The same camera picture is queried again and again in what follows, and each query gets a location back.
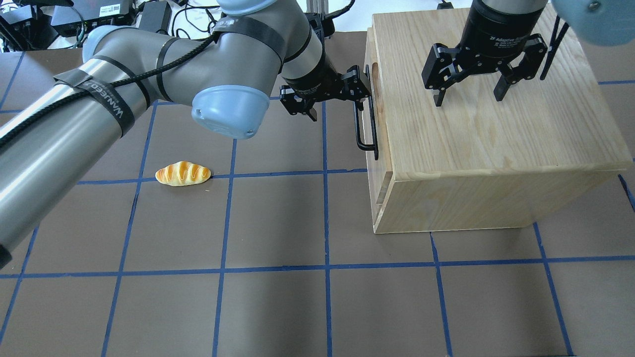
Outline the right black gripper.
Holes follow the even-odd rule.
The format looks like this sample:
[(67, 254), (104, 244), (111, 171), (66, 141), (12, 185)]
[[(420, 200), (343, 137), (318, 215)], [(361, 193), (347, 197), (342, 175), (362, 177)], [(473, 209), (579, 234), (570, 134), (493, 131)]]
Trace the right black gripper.
[(471, 75), (501, 74), (494, 97), (501, 102), (513, 84), (532, 79), (547, 53), (535, 33), (545, 0), (474, 0), (456, 47), (432, 45), (422, 70), (427, 89), (440, 108), (446, 90)]

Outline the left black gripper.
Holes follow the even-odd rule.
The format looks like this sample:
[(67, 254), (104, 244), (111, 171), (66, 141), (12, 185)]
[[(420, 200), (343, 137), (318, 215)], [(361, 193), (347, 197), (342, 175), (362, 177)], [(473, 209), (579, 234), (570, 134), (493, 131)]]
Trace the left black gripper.
[(315, 103), (330, 99), (361, 102), (371, 94), (371, 83), (359, 65), (340, 74), (327, 54), (322, 54), (317, 65), (308, 74), (285, 79), (280, 87), (279, 100), (285, 106), (299, 106), (299, 113), (317, 122)]

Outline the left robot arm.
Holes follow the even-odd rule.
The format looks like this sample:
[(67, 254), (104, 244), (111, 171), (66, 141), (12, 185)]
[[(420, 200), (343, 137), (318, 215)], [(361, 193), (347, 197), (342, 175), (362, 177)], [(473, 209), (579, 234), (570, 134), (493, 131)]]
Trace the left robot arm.
[(313, 104), (371, 97), (367, 72), (338, 73), (327, 33), (294, 0), (220, 0), (222, 15), (203, 41), (129, 26), (93, 30), (83, 64), (1, 127), (1, 265), (156, 100), (191, 106), (203, 128), (252, 138), (279, 75), (291, 115)]

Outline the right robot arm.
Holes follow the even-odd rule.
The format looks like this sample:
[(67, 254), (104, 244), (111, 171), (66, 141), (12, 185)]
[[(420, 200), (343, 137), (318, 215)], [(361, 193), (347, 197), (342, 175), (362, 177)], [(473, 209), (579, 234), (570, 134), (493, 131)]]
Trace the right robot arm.
[(634, 38), (632, 0), (554, 0), (554, 28), (549, 41), (534, 32), (546, 0), (474, 0), (456, 47), (435, 43), (422, 70), (441, 106), (447, 88), (471, 75), (501, 77), (494, 88), (497, 101), (521, 80), (544, 80), (569, 29), (597, 46), (614, 47)]

